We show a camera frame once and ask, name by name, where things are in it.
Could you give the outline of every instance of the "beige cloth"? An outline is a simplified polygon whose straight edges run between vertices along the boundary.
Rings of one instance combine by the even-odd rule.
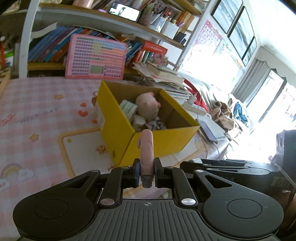
[[[211,101],[210,106],[212,120],[221,126],[225,132],[236,127],[236,124],[232,119],[232,112],[227,104],[220,101]]]

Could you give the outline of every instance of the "ribbed gray plate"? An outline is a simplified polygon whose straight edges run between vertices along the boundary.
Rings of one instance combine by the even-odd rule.
[[[231,241],[208,228],[199,215],[173,200],[123,200],[101,210],[94,222],[65,241]],[[270,236],[262,241],[279,241]]]

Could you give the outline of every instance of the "heart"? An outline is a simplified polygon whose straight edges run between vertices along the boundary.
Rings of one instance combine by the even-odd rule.
[[[81,117],[86,117],[89,113],[87,111],[78,111],[78,115],[80,115]]]

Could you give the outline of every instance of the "white label on box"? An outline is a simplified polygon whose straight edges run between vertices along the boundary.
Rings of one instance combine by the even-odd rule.
[[[105,124],[105,117],[101,111],[101,108],[100,108],[98,102],[96,102],[95,109],[96,109],[96,119],[97,119],[97,122],[98,122],[101,130],[102,130],[104,128],[104,124]]]

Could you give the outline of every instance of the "red fabric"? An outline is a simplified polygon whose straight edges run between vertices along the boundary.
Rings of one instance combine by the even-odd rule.
[[[196,93],[196,101],[194,102],[194,104],[199,105],[200,107],[204,108],[207,112],[209,112],[209,108],[207,107],[206,103],[202,99],[200,92],[198,92],[195,86],[187,79],[184,79],[184,83],[190,87],[187,87],[187,89],[191,94],[194,95]]]

